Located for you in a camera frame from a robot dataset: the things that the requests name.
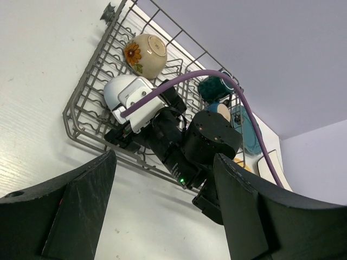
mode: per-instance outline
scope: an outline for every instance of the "table surface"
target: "table surface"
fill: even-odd
[[[104,33],[108,2],[0,3],[0,196],[99,155],[68,139],[62,111]],[[259,125],[280,157],[277,135]],[[253,170],[257,159],[247,158]],[[95,259],[229,259],[224,228],[193,197],[119,163]]]

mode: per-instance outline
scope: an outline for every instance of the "blue plate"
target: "blue plate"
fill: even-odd
[[[239,133],[241,133],[241,127],[239,127],[240,125],[237,122],[235,122],[236,108],[237,107],[234,107],[232,109],[232,121],[233,121],[233,125],[235,127],[235,130],[238,131]],[[241,106],[241,114],[242,114],[242,118],[243,118],[243,123],[242,123],[243,133],[242,133],[242,135],[243,135],[243,143],[244,143],[245,149],[246,149],[247,153],[249,153],[251,155],[261,154],[261,148],[259,145],[259,141],[255,135],[252,123],[250,122],[249,116],[248,116],[244,106]]]

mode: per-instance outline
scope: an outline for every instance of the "cream bowl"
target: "cream bowl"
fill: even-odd
[[[124,48],[124,56],[134,72],[147,79],[155,79],[168,60],[164,42],[151,34],[140,34],[130,40]]]

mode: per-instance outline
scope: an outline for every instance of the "cup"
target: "cup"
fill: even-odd
[[[232,77],[225,69],[220,69],[219,71],[228,75],[230,78]],[[224,79],[211,76],[200,82],[197,90],[201,98],[208,104],[211,104],[232,94],[234,88],[231,83],[226,82]]]
[[[151,34],[140,34],[130,40],[124,48],[124,56],[134,72],[146,79],[155,79],[168,60],[164,42]]]
[[[231,115],[228,107],[222,103],[214,102],[210,104],[205,110],[221,114],[228,122],[231,120]]]

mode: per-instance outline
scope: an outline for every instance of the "dish rack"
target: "dish rack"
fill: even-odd
[[[155,155],[146,152],[144,147],[137,154],[134,154],[104,139],[104,135],[118,123],[105,104],[102,94],[103,88],[113,77],[121,74],[133,74],[124,58],[123,48],[136,35],[142,33],[155,34],[166,44],[168,61],[162,73],[156,79],[151,80],[155,87],[166,79],[173,79],[194,70],[205,69],[202,64],[205,64],[209,69],[223,68],[156,3],[152,0],[147,1],[154,10],[151,16],[145,14],[137,6],[137,0],[122,0],[116,10],[110,4],[106,7],[101,17],[107,23],[106,31],[63,111],[63,120],[67,135],[73,141],[100,153],[113,149],[117,153],[118,161],[177,184]],[[156,19],[171,23],[170,31],[177,29],[173,36],[167,34],[155,22]],[[187,52],[179,44],[180,42],[189,42],[188,45],[193,50],[194,56]],[[203,79],[204,77],[199,77],[175,86],[187,106],[184,116],[188,123],[195,113],[201,111],[207,105],[197,91],[197,86]],[[239,81],[235,77],[233,77],[233,80],[239,85]],[[230,113],[233,110],[232,118],[234,120],[232,120],[232,125],[235,128],[240,127],[242,134],[243,120],[241,118],[240,99],[236,93],[233,93],[225,100],[227,100]],[[240,159],[239,164],[245,167],[244,145],[242,145],[236,156]]]

